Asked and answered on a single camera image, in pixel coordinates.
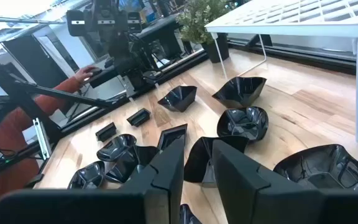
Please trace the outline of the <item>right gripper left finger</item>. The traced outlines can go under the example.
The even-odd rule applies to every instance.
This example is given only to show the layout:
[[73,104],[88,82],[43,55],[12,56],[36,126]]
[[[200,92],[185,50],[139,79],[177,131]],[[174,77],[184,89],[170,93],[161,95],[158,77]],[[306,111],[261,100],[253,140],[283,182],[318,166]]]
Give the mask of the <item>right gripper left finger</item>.
[[0,224],[174,224],[180,220],[183,139],[118,189],[18,190],[0,199]]

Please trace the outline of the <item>black background desk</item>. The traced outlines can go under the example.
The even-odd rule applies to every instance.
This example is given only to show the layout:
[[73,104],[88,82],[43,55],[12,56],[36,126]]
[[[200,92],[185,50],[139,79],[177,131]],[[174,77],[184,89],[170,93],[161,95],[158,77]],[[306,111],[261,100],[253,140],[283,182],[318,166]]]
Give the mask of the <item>black background desk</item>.
[[136,36],[148,44],[158,40],[168,58],[180,55],[181,48],[175,36],[175,30],[180,27],[176,20],[178,15],[179,13],[176,13],[168,17],[163,17],[143,29],[142,32],[136,34]]

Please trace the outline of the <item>black wavy square plate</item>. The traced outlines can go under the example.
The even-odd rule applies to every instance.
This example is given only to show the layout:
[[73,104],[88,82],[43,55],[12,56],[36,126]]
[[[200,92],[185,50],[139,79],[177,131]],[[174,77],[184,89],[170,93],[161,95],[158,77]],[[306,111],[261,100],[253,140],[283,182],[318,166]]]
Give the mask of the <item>black wavy square plate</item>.
[[226,108],[248,107],[260,96],[266,81],[264,77],[234,77],[212,97]]
[[122,153],[105,174],[108,182],[124,184],[133,173],[140,173],[160,153],[155,146],[135,146]]
[[237,149],[245,151],[249,139],[244,136],[200,137],[192,146],[184,166],[184,181],[194,184],[214,185],[213,144],[220,140]]
[[196,86],[177,86],[169,91],[158,104],[172,112],[184,112],[195,101]]

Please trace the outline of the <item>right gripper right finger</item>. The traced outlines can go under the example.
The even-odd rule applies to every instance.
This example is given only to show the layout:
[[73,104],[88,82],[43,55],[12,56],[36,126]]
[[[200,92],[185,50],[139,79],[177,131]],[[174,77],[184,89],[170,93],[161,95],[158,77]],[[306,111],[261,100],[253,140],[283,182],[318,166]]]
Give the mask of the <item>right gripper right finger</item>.
[[307,189],[223,141],[213,168],[229,224],[358,224],[358,190]]

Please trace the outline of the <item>person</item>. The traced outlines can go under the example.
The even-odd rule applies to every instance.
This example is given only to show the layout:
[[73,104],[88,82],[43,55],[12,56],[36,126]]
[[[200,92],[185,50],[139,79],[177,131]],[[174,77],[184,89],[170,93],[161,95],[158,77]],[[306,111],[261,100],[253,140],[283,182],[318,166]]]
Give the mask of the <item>person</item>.
[[[54,89],[74,93],[82,87],[84,79],[88,77],[89,74],[85,75],[85,77],[75,75]],[[45,95],[36,97],[35,102],[49,116],[53,115],[57,109],[63,108],[65,104],[64,100]],[[31,125],[32,120],[22,109],[17,108],[9,113],[0,123],[0,148],[13,151],[20,151],[25,148],[27,143],[22,132]],[[24,159],[0,172],[0,197],[10,191],[23,188],[38,172],[37,162],[32,159]]]

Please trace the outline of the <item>person's hand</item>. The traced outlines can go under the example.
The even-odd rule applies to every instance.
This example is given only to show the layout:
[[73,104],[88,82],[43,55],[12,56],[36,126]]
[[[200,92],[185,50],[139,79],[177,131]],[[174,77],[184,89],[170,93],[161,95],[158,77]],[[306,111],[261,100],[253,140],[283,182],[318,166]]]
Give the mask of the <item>person's hand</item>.
[[98,67],[95,67],[94,65],[88,65],[86,67],[83,67],[79,69],[75,74],[74,78],[80,82],[83,83],[87,78],[90,78],[93,76],[93,72],[99,70]]

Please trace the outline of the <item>artificial green potted plant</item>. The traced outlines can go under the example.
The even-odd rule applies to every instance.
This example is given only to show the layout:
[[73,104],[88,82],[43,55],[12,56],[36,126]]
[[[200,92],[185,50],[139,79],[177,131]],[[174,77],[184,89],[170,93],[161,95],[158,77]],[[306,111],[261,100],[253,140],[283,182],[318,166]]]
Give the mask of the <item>artificial green potted plant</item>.
[[177,17],[181,38],[200,44],[212,63],[220,62],[220,58],[213,36],[205,25],[229,12],[226,3],[226,0],[186,0],[183,11]]

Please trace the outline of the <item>black scalloped round plate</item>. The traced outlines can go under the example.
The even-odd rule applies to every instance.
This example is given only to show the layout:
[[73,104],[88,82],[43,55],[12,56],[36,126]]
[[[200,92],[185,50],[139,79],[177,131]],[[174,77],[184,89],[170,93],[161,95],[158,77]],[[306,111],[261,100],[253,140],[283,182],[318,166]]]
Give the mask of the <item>black scalloped round plate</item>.
[[135,147],[137,138],[131,134],[120,134],[103,146],[96,156],[105,162],[115,162],[126,150]]
[[180,205],[180,224],[202,224],[192,213],[188,204]]
[[294,153],[281,160],[273,171],[307,189],[358,190],[358,160],[340,144]]
[[73,174],[67,189],[98,189],[104,182],[104,175],[104,162],[93,162]]
[[218,120],[216,132],[222,136],[244,136],[252,142],[262,140],[269,128],[267,112],[257,106],[227,109]]

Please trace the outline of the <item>black partition panel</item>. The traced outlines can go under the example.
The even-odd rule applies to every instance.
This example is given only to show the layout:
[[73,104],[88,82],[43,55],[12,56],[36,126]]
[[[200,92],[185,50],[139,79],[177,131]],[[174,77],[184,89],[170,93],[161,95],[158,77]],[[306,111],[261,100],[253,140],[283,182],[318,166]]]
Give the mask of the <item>black partition panel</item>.
[[24,35],[2,43],[36,84],[53,88],[68,79],[34,36]]

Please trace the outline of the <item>silver metal bracket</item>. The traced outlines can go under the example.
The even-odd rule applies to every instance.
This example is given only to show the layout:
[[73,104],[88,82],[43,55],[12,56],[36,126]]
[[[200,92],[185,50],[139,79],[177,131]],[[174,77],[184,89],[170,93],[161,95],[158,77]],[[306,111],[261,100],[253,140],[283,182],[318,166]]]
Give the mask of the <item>silver metal bracket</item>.
[[52,150],[44,124],[38,118],[35,118],[32,121],[35,127],[35,132],[39,142],[42,158],[43,160],[47,160],[50,158]]

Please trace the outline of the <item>black frame post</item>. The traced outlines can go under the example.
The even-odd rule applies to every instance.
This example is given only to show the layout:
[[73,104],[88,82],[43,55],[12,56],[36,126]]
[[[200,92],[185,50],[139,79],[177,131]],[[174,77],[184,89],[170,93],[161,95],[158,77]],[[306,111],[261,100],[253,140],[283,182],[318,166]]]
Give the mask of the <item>black frame post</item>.
[[47,95],[54,98],[63,98],[67,92],[20,81],[16,79],[13,74],[8,73],[1,64],[0,87],[11,97],[13,102],[18,107],[21,107],[31,118],[39,118],[40,121],[43,122],[49,140],[55,142],[62,138],[62,129],[47,116],[47,114],[28,95],[28,92],[34,91],[41,95]]

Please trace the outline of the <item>black diagonal frame strut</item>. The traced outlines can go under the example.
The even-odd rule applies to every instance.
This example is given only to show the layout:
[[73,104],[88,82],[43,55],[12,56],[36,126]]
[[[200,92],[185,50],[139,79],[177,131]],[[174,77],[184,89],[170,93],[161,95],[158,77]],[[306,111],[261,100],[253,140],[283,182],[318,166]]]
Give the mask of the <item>black diagonal frame strut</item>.
[[41,95],[47,95],[54,98],[73,101],[76,103],[83,103],[90,106],[97,106],[99,108],[112,108],[112,102],[100,99],[87,98],[73,93],[67,93],[65,91],[55,90],[37,84],[23,82],[16,80],[14,82],[16,86],[21,86],[26,92],[38,93]]

